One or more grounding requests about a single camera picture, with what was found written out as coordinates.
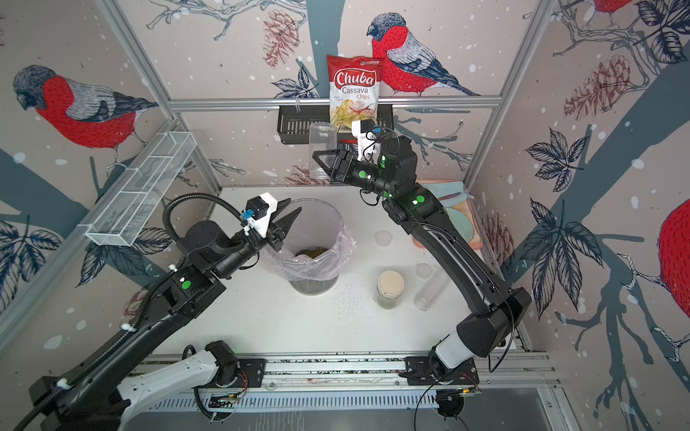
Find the short clear bean jar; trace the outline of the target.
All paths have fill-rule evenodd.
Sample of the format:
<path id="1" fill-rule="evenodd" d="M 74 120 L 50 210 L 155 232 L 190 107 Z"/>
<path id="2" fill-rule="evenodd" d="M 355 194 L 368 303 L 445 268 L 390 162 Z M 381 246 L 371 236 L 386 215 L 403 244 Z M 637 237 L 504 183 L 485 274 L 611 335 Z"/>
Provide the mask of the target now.
<path id="1" fill-rule="evenodd" d="M 331 151 L 337 149 L 337 129 L 329 122 L 312 123 L 309 128 L 309 177 L 317 183 L 330 180 L 323 167 L 314 160 L 314 152 Z"/>

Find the clear jar lid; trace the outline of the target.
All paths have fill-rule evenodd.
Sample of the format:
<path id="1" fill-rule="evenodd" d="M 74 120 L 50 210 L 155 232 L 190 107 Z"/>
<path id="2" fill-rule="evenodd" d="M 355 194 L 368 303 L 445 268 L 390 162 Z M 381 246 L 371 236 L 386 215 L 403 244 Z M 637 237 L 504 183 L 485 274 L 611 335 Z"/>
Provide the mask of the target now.
<path id="1" fill-rule="evenodd" d="M 378 246 L 388 247 L 393 242 L 393 235 L 386 230 L 380 230 L 375 233 L 374 239 Z"/>
<path id="2" fill-rule="evenodd" d="M 434 269 L 429 264 L 419 263 L 415 267 L 415 274 L 418 278 L 427 280 L 434 274 Z"/>

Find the beige lidded bean jar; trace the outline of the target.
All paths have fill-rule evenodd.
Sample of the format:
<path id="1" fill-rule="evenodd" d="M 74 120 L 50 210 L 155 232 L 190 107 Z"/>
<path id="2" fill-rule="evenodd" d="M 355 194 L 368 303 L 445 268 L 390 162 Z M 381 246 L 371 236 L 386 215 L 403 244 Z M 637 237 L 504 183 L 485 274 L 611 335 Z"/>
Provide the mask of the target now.
<path id="1" fill-rule="evenodd" d="M 393 270 L 382 272 L 377 280 L 377 294 L 375 299 L 379 306 L 386 310 L 397 307 L 404 292 L 403 276 Z"/>

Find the tall clear bean jar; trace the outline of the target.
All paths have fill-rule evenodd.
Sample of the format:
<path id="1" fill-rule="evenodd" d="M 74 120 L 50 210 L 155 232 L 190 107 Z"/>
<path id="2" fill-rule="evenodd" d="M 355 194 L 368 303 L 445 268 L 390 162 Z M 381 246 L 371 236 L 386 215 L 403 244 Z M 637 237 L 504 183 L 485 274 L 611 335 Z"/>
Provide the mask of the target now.
<path id="1" fill-rule="evenodd" d="M 427 312 L 451 283 L 452 280 L 445 269 L 438 268 L 413 298 L 413 303 L 422 312 Z"/>

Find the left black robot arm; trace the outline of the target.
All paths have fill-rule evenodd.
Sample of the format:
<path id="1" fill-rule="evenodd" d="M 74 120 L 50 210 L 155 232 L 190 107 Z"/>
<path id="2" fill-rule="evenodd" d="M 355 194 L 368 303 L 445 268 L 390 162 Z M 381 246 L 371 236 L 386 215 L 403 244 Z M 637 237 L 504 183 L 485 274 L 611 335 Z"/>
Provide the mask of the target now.
<path id="1" fill-rule="evenodd" d="M 242 228 L 227 235 L 205 220 L 180 236 L 172 212 L 190 200 L 207 200 L 224 208 Z M 203 352 L 147 375 L 130 373 L 164 341 L 198 318 L 221 296 L 225 280 L 269 246 L 280 251 L 302 209 L 287 213 L 290 199 L 264 193 L 249 199 L 239 211 L 218 196 L 188 193 L 171 200 L 163 225 L 181 251 L 181 262 L 154 283 L 135 315 L 88 359 L 59 377 L 45 376 L 30 387 L 32 410 L 16 425 L 23 430 L 43 416 L 43 430 L 122 430 L 149 407 L 179 393 L 212 382 L 233 384 L 240 375 L 238 359 L 224 342 L 210 343 Z"/>

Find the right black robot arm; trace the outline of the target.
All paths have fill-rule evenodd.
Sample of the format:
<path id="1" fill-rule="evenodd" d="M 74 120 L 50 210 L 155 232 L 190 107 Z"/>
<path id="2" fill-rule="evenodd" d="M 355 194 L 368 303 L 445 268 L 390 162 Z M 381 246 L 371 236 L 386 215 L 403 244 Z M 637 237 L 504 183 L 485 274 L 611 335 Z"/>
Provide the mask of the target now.
<path id="1" fill-rule="evenodd" d="M 513 342 L 532 302 L 522 287 L 510 287 L 462 238 L 433 193 L 417 181 L 417 154 L 411 140 L 375 128 L 378 155 L 357 156 L 345 149 L 314 151 L 313 160 L 334 183 L 381 198 L 388 217 L 422 244 L 465 298 L 468 317 L 429 352 L 438 381 L 474 357 L 490 357 L 501 341 Z"/>

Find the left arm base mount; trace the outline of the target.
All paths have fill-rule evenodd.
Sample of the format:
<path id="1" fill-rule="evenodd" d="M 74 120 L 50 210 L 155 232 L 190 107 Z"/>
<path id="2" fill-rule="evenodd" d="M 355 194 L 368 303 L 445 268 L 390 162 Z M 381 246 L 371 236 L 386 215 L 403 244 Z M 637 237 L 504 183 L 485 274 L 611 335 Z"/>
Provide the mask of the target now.
<path id="1" fill-rule="evenodd" d="M 265 358 L 239 358 L 219 366 L 207 389 L 257 389 L 262 387 L 267 360 Z"/>

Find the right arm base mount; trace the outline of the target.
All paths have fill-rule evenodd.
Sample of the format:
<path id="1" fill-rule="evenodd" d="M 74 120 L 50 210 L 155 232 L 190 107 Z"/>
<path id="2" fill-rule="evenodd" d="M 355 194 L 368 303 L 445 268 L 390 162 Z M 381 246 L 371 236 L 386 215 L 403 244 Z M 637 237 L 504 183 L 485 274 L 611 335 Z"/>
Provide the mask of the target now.
<path id="1" fill-rule="evenodd" d="M 406 357 L 404 370 L 399 376 L 411 386 L 431 384 L 475 386 L 479 384 L 474 359 L 468 359 L 455 368 L 447 368 L 432 357 Z"/>

